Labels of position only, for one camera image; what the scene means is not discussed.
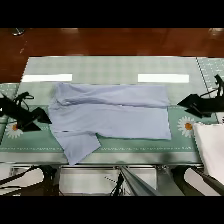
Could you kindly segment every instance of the white flower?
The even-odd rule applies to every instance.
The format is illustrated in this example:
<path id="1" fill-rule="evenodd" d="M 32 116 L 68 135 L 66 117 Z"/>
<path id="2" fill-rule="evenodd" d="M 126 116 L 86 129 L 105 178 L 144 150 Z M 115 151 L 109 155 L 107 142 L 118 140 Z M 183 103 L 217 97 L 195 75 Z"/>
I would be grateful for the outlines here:
<path id="1" fill-rule="evenodd" d="M 17 138 L 22 135 L 23 132 L 17 128 L 17 123 L 12 123 L 6 127 L 6 135 L 8 138 Z"/>
<path id="2" fill-rule="evenodd" d="M 178 130 L 182 131 L 182 135 L 184 135 L 185 137 L 191 138 L 194 122 L 195 122 L 194 118 L 190 118 L 190 117 L 186 117 L 186 116 L 182 117 L 178 121 L 178 125 L 177 125 Z"/>

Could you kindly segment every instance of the light blue shirt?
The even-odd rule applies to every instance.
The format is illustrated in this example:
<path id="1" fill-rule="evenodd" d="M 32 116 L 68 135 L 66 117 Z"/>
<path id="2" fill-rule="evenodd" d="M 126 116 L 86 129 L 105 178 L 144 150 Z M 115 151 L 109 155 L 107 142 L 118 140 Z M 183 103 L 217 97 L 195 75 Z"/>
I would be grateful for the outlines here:
<path id="1" fill-rule="evenodd" d="M 57 83 L 50 129 L 70 165 L 115 138 L 171 139 L 164 86 Z"/>

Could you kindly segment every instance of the wooden floor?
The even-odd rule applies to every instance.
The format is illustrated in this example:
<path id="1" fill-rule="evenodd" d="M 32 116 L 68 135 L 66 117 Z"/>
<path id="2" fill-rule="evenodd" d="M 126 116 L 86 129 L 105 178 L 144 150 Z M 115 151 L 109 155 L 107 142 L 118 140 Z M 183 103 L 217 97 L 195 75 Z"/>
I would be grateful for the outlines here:
<path id="1" fill-rule="evenodd" d="M 65 55 L 224 57 L 224 29 L 1 28 L 0 82 L 19 82 L 29 56 Z"/>

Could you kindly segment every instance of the white cloth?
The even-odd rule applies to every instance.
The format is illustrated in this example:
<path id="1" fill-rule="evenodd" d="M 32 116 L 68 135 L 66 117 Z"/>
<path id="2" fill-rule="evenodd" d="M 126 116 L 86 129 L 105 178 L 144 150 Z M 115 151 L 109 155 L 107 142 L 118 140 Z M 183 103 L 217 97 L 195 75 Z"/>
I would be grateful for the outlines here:
<path id="1" fill-rule="evenodd" d="M 194 136 L 205 172 L 224 184 L 224 125 L 193 125 Z"/>
<path id="2" fill-rule="evenodd" d="M 58 83 L 49 105 L 50 129 L 70 165 L 114 138 L 171 139 L 164 86 Z"/>

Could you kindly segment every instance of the table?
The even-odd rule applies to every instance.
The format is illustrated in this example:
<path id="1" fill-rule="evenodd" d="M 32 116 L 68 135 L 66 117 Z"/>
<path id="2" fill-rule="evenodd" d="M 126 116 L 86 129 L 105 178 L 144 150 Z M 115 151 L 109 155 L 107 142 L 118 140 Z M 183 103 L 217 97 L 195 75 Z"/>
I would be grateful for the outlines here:
<path id="1" fill-rule="evenodd" d="M 138 74 L 188 74 L 189 83 L 162 83 L 167 86 L 171 106 L 168 109 L 171 141 L 108 139 L 99 136 L 102 147 L 80 164 L 186 164 L 201 163 L 193 137 L 178 130 L 178 122 L 217 123 L 215 115 L 198 119 L 177 106 L 190 93 L 207 92 L 198 61 L 194 57 L 150 56 L 63 56 L 31 57 L 24 75 L 73 74 L 72 83 L 140 84 Z M 54 82 L 21 82 L 18 94 L 28 91 L 34 100 L 30 109 L 47 107 L 54 94 Z M 0 162 L 67 164 L 60 145 L 48 125 L 38 123 L 41 132 L 23 133 L 9 139 L 5 131 L 0 146 Z"/>

